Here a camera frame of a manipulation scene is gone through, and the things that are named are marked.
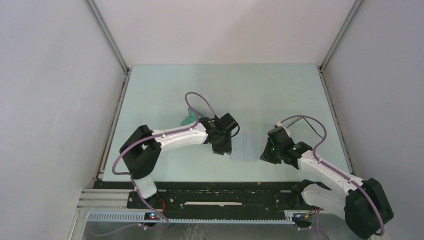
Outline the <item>grey-blue glasses case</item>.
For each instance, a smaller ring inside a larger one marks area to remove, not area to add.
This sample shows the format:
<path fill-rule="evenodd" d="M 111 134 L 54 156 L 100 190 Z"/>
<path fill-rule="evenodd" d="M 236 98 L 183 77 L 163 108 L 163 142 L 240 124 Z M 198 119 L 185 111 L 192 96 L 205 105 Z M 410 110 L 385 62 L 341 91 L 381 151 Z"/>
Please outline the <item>grey-blue glasses case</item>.
<path fill-rule="evenodd" d="M 199 120 L 199 113 L 196 109 L 188 108 L 188 116 L 181 122 L 181 126 L 193 125 Z"/>

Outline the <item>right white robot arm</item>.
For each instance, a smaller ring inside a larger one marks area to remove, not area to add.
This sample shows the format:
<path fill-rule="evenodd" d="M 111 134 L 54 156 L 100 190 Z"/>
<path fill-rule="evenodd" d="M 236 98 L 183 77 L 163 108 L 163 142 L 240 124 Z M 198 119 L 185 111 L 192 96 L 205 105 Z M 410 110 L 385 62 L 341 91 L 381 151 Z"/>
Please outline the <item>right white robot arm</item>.
<path fill-rule="evenodd" d="M 291 204 L 297 209 L 314 206 L 345 221 L 361 239 L 383 234 L 383 227 L 394 218 L 394 212 L 379 181 L 364 180 L 346 173 L 321 158 L 315 149 L 303 141 L 295 143 L 290 132 L 276 125 L 267 133 L 262 161 L 286 164 L 316 177 L 324 186 L 303 180 L 291 194 Z"/>

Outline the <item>light blue cleaning cloth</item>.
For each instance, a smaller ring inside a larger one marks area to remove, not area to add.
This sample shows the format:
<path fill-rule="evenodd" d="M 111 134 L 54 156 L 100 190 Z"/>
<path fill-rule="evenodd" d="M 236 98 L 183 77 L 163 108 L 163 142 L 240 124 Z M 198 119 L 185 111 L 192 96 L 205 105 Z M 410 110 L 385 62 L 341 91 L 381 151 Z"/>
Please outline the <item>light blue cleaning cloth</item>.
<path fill-rule="evenodd" d="M 260 158 L 258 145 L 257 136 L 239 133 L 232 138 L 232 153 L 230 157 L 233 161 L 256 162 Z"/>

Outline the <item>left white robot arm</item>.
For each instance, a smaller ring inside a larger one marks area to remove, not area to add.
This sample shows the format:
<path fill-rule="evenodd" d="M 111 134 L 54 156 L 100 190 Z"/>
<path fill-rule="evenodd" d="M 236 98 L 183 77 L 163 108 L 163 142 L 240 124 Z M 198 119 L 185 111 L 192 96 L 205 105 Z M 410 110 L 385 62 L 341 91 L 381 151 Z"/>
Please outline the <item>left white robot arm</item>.
<path fill-rule="evenodd" d="M 123 160 L 135 189 L 138 201 L 145 208 L 158 202 L 157 186 L 151 177 L 161 153 L 191 145 L 210 144 L 217 155 L 232 153 L 232 138 L 240 125 L 230 113 L 222 117 L 197 118 L 194 123 L 165 130 L 151 130 L 139 126 L 119 149 L 118 160 Z"/>

